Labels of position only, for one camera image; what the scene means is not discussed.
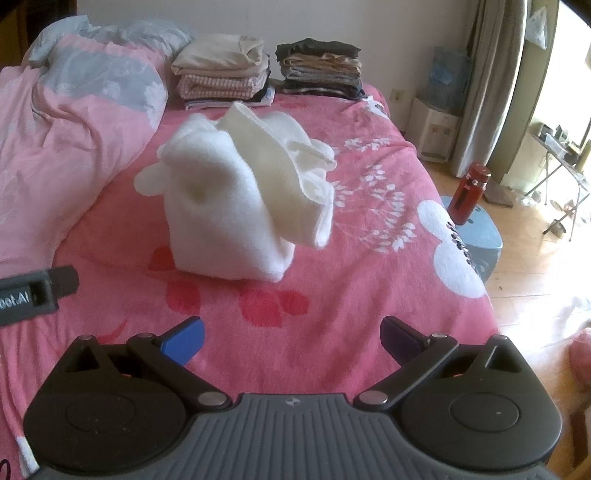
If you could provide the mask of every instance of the red water bottle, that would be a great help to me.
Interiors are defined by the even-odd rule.
[[[491,171],[484,165],[473,163],[468,172],[461,179],[452,202],[447,208],[449,216],[456,225],[464,225],[472,210],[482,197],[486,184],[491,177]]]

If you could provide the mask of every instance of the curtain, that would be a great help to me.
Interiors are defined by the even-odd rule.
[[[461,177],[473,162],[486,165],[513,96],[525,39],[528,0],[476,0],[467,46],[473,71],[451,170]]]

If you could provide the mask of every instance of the pink striped fabric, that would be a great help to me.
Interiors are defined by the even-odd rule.
[[[257,77],[219,78],[182,75],[177,91],[184,100],[200,98],[235,98],[250,100],[260,91],[267,81],[265,70]]]

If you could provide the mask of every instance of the dark folded clothes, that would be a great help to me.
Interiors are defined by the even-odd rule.
[[[360,86],[338,85],[333,83],[299,82],[286,80],[281,88],[283,93],[291,95],[321,95],[359,100],[365,98],[365,92]]]
[[[361,78],[358,74],[324,72],[305,67],[281,67],[281,74],[288,80],[297,80],[299,82],[330,83],[361,87]]]
[[[278,62],[281,62],[294,53],[317,56],[321,56],[324,53],[333,53],[356,59],[360,51],[361,48],[340,41],[319,41],[313,38],[305,38],[295,43],[277,45],[275,55],[277,56]]]

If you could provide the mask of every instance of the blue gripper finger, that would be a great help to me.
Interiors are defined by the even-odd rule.
[[[199,317],[190,317],[157,339],[160,351],[185,366],[205,343],[205,324]]]

